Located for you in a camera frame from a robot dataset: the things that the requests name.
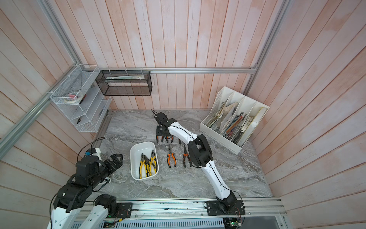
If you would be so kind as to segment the orange grey long-nose pliers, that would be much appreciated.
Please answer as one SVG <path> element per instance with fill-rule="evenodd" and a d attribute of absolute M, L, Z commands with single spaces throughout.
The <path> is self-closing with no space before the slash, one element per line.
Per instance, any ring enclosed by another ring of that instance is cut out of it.
<path fill-rule="evenodd" d="M 174 167 L 177 166 L 175 154 L 172 151 L 171 145 L 169 145 L 169 147 L 168 147 L 167 164 L 168 164 L 169 168 L 172 167 L 172 164 L 173 164 Z"/>

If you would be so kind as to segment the white plastic storage box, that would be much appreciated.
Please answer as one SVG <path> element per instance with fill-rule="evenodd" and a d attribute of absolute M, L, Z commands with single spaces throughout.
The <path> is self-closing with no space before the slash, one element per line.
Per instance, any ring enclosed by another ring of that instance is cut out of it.
<path fill-rule="evenodd" d="M 152 150 L 154 150 L 156 153 L 156 161 L 157 161 L 157 168 L 158 168 L 157 173 L 153 174 L 149 177 L 139 179 L 139 166 L 140 166 L 141 154 L 143 153 L 150 159 Z M 160 165 L 158 163 L 157 150 L 156 150 L 155 144 L 153 142 L 143 142 L 143 143 L 134 145 L 130 150 L 130 159 L 131 159 L 131 161 L 130 161 L 131 174 L 132 174 L 133 179 L 135 179 L 137 181 L 146 181 L 146 180 L 153 179 L 157 176 Z"/>

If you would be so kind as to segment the yellow black combination pliers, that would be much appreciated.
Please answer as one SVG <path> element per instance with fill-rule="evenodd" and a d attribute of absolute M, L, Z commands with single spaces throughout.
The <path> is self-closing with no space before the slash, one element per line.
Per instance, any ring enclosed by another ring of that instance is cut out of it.
<path fill-rule="evenodd" d="M 148 175 L 148 170 L 146 167 L 145 155 L 142 153 L 140 158 L 140 166 L 139 166 L 139 179 L 146 178 Z"/>

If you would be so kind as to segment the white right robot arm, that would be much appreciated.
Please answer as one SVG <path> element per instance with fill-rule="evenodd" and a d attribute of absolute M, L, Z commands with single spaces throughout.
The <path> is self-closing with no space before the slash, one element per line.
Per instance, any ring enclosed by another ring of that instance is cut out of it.
<path fill-rule="evenodd" d="M 218 211 L 224 215 L 238 214 L 240 217 L 245 217 L 244 202 L 242 198 L 237 198 L 237 192 L 231 190 L 219 174 L 213 160 L 213 152 L 205 135 L 192 133 L 175 119 L 169 119 L 163 112 L 158 113 L 154 110 L 152 112 L 158 123 L 157 136 L 176 137 L 185 143 L 193 167 L 201 169 L 210 181 L 216 195 L 216 201 L 207 202 L 208 215 L 215 215 L 215 212 Z"/>

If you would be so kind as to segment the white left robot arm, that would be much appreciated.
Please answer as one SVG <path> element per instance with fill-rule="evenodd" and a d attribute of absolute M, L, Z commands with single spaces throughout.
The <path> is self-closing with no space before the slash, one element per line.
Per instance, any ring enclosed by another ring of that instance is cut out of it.
<path fill-rule="evenodd" d="M 76 162 L 76 173 L 59 189 L 50 203 L 49 229 L 70 229 L 92 193 L 111 181 L 109 176 L 123 165 L 123 155 L 113 154 L 101 159 L 101 151 L 91 148 Z M 132 203 L 119 203 L 117 198 L 101 194 L 93 202 L 91 212 L 81 229 L 97 229 L 105 219 L 113 225 L 131 217 Z"/>

